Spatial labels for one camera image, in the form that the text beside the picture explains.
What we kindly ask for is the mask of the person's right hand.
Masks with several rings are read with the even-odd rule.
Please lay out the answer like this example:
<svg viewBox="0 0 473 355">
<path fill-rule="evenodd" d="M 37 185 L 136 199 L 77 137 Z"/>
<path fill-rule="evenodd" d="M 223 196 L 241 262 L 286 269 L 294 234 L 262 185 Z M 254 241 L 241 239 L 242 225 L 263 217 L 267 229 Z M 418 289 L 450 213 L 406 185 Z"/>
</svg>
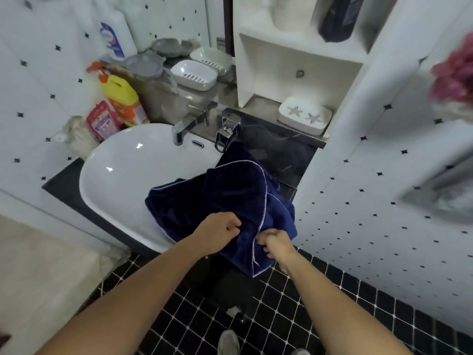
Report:
<svg viewBox="0 0 473 355">
<path fill-rule="evenodd" d="M 256 237 L 257 243 L 263 246 L 268 258 L 274 259 L 282 272 L 291 276 L 290 267 L 299 254 L 294 248 L 288 233 L 278 229 L 267 229 Z"/>
</svg>

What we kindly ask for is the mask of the person's left hand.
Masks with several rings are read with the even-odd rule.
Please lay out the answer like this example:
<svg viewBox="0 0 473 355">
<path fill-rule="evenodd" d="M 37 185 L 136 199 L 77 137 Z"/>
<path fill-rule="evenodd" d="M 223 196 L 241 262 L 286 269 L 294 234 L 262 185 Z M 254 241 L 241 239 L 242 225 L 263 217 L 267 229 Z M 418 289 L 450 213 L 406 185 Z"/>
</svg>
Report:
<svg viewBox="0 0 473 355">
<path fill-rule="evenodd" d="M 221 251 L 231 241 L 226 240 L 220 233 L 220 213 L 207 216 L 192 233 L 191 239 L 202 256 Z"/>
</svg>

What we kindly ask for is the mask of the dark blue towel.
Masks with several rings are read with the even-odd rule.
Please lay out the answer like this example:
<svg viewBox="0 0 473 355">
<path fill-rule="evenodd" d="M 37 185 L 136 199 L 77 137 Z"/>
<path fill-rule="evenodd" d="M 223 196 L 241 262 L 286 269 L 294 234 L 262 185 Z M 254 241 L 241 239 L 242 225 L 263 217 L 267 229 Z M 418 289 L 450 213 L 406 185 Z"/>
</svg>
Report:
<svg viewBox="0 0 473 355">
<path fill-rule="evenodd" d="M 204 174 L 152 188 L 145 205 L 175 242 L 189 236 L 212 213 L 234 213 L 242 223 L 240 233 L 220 253 L 252 278 L 273 264 L 257 244 L 258 233 L 279 229 L 290 239 L 297 236 L 293 204 L 241 142 L 231 143 L 217 165 Z"/>
</svg>

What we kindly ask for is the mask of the person's left forearm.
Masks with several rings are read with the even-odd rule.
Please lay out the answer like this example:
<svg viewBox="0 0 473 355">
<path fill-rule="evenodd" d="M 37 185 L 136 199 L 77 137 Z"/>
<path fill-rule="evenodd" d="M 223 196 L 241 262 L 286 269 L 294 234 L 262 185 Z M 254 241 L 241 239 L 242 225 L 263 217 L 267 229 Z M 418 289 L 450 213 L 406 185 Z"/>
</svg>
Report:
<svg viewBox="0 0 473 355">
<path fill-rule="evenodd" d="M 35 355 L 133 355 L 184 276 L 211 253 L 193 234 L 73 317 Z"/>
</svg>

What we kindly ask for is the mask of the person's right forearm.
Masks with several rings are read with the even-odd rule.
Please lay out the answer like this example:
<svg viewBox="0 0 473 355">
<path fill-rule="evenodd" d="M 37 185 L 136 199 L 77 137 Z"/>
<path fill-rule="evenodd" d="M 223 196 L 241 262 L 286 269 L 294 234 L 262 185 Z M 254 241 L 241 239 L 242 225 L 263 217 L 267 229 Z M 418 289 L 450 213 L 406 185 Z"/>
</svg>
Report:
<svg viewBox="0 0 473 355">
<path fill-rule="evenodd" d="M 411 355 L 392 332 L 293 248 L 278 262 L 293 280 L 327 355 Z"/>
</svg>

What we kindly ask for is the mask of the black marble countertop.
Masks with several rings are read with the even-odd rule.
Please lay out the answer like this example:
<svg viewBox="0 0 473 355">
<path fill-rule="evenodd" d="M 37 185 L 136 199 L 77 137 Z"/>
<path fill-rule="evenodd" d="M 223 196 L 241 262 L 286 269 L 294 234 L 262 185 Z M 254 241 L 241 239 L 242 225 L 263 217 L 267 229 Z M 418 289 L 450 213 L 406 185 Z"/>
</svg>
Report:
<svg viewBox="0 0 473 355">
<path fill-rule="evenodd" d="M 208 127 L 198 125 L 189 133 L 215 142 L 216 132 L 222 124 L 222 116 L 231 113 L 240 116 L 242 123 L 240 136 L 233 140 L 245 144 L 253 157 L 280 183 L 284 197 L 291 201 L 316 150 L 322 149 L 325 142 L 320 138 L 307 136 L 230 108 L 217 113 L 217 116 L 211 116 Z M 47 181 L 43 189 L 133 251 L 143 255 L 151 254 L 153 250 L 111 225 L 83 201 L 79 185 L 84 163 L 82 159 L 73 161 Z"/>
</svg>

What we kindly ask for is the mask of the person's grey shoe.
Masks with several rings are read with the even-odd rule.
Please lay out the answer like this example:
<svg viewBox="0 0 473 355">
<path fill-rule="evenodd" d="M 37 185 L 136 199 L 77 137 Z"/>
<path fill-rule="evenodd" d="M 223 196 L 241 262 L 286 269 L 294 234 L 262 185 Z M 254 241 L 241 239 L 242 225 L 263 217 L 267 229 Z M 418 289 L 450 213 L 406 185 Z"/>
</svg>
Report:
<svg viewBox="0 0 473 355">
<path fill-rule="evenodd" d="M 217 346 L 218 355 L 240 355 L 240 344 L 236 333 L 227 329 L 222 332 Z"/>
</svg>

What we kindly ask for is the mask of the white ceramic sink basin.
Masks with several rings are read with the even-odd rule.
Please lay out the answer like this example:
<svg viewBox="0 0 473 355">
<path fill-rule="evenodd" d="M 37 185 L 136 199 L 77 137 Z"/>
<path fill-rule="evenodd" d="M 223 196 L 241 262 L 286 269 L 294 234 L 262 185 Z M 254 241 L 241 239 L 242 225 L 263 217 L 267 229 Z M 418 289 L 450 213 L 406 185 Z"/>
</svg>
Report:
<svg viewBox="0 0 473 355">
<path fill-rule="evenodd" d="M 111 225 L 162 253 L 174 242 L 145 205 L 149 191 L 203 174 L 221 156 L 214 142 L 192 133 L 176 146 L 171 125 L 135 126 L 108 138 L 87 158 L 80 172 L 80 194 Z"/>
</svg>

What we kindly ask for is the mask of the white starfish soap dish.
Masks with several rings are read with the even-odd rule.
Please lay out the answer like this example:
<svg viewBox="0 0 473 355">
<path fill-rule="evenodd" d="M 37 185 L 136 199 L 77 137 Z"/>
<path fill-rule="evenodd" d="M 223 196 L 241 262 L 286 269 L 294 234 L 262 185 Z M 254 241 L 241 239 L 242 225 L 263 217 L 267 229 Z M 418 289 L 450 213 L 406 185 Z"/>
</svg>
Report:
<svg viewBox="0 0 473 355">
<path fill-rule="evenodd" d="M 333 113 L 309 98 L 290 96 L 279 106 L 278 121 L 310 136 L 320 136 L 331 121 Z"/>
</svg>

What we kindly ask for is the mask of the white slotted soap dish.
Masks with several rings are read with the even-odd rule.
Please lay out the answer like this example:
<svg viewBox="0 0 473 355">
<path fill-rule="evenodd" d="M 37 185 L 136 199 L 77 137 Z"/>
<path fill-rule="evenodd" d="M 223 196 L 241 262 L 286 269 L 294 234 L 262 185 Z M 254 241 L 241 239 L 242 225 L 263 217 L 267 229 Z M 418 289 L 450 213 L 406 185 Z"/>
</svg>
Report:
<svg viewBox="0 0 473 355">
<path fill-rule="evenodd" d="M 178 62 L 170 72 L 179 85 L 200 92 L 213 88 L 218 77 L 213 68 L 189 59 Z"/>
</svg>

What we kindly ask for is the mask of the grey lidded clear jar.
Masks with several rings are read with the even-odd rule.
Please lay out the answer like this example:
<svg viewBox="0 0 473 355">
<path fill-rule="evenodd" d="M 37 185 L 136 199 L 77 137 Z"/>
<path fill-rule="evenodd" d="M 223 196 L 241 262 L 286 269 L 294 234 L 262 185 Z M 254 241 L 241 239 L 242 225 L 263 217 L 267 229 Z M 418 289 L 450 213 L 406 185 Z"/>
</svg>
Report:
<svg viewBox="0 0 473 355">
<path fill-rule="evenodd" d="M 150 122 L 174 125 L 185 116 L 187 106 L 179 95 L 174 76 L 164 67 L 165 60 L 153 50 L 147 50 L 126 58 L 121 66 Z"/>
</svg>

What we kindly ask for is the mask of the crumpled clear plastic bag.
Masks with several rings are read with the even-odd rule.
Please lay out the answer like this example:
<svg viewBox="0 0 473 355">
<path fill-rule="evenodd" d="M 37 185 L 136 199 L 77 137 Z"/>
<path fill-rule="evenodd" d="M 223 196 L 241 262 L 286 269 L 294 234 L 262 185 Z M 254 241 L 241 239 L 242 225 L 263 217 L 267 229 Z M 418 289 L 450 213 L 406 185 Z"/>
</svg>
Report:
<svg viewBox="0 0 473 355">
<path fill-rule="evenodd" d="M 86 120 L 75 115 L 62 127 L 64 143 L 81 159 L 86 161 L 98 147 L 99 141 L 93 135 Z"/>
</svg>

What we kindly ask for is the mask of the white container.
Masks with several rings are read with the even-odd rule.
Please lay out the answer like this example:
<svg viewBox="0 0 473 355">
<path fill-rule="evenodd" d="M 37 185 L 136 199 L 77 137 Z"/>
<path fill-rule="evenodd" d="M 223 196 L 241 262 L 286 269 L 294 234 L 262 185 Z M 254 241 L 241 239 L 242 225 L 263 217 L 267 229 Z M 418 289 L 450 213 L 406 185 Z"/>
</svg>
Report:
<svg viewBox="0 0 473 355">
<path fill-rule="evenodd" d="M 271 18 L 283 32 L 303 32 L 310 26 L 318 0 L 274 0 Z"/>
</svg>

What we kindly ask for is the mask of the black bottle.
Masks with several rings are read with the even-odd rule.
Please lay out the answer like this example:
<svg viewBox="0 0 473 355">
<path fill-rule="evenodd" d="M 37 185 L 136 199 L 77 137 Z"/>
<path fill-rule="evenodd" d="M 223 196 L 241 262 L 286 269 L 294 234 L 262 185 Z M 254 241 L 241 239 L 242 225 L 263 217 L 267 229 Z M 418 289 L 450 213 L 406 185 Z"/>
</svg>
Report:
<svg viewBox="0 0 473 355">
<path fill-rule="evenodd" d="M 350 39 L 364 0 L 333 0 L 319 29 L 325 42 L 340 43 Z"/>
</svg>

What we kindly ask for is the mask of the pink bath sponge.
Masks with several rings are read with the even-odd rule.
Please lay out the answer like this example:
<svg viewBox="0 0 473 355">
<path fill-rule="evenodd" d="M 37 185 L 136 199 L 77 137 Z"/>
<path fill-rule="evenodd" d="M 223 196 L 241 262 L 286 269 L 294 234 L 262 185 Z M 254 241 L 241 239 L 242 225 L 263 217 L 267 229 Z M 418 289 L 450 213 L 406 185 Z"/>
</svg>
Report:
<svg viewBox="0 0 473 355">
<path fill-rule="evenodd" d="M 441 118 L 473 125 L 473 31 L 430 69 L 432 108 Z"/>
</svg>

